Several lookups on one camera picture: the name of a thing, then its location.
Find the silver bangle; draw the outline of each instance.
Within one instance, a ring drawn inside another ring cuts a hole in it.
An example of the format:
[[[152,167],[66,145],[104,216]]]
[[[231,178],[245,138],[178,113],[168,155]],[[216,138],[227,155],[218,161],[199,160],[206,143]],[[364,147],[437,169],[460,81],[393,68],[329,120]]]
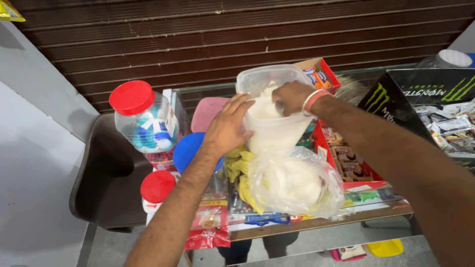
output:
[[[305,105],[307,104],[307,102],[310,100],[310,98],[311,98],[313,95],[315,95],[315,94],[318,93],[318,92],[324,91],[324,90],[325,90],[325,89],[318,89],[318,90],[315,90],[315,92],[311,93],[311,94],[307,97],[307,99],[305,99],[304,105],[302,106],[302,113],[303,113],[306,117],[310,117],[310,116],[312,116],[312,114],[311,114],[311,113],[308,113],[308,112],[305,110]]]

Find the person's leg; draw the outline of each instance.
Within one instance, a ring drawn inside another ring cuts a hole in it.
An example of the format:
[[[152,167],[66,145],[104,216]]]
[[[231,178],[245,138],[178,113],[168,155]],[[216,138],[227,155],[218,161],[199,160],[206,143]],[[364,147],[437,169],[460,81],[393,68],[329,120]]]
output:
[[[218,251],[226,261],[226,265],[245,263],[251,249],[252,239],[231,242],[230,248],[218,247]]]
[[[298,233],[294,232],[262,238],[269,258],[287,256],[287,246],[292,245],[297,240]]]

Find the brown chair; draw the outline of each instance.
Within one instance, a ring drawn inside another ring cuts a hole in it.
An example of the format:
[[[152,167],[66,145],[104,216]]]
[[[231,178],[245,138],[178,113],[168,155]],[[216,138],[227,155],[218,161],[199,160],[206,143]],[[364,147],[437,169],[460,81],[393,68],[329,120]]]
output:
[[[140,184],[151,172],[144,155],[116,130],[114,114],[101,114],[87,135],[69,209],[106,230],[131,232],[145,224]]]

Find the white jar lid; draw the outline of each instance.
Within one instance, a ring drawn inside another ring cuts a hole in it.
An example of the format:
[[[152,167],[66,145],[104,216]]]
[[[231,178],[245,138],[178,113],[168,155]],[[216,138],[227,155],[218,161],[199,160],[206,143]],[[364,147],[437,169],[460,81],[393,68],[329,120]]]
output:
[[[467,54],[451,49],[441,50],[437,57],[442,62],[456,67],[469,67],[473,63]]]

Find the yellow cloth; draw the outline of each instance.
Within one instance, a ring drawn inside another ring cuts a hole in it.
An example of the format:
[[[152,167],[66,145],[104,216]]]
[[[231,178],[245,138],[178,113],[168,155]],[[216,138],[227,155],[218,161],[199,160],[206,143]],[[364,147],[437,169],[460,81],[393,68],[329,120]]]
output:
[[[243,173],[239,177],[239,186],[237,188],[239,197],[244,202],[249,203],[251,207],[262,215],[264,210],[256,205],[256,201],[252,197],[251,191],[249,190],[249,184],[247,183],[247,164],[252,157],[254,157],[254,154],[247,151],[246,146],[242,145],[226,154],[226,169],[228,171],[229,180],[232,183],[234,183],[234,180],[241,172]]]

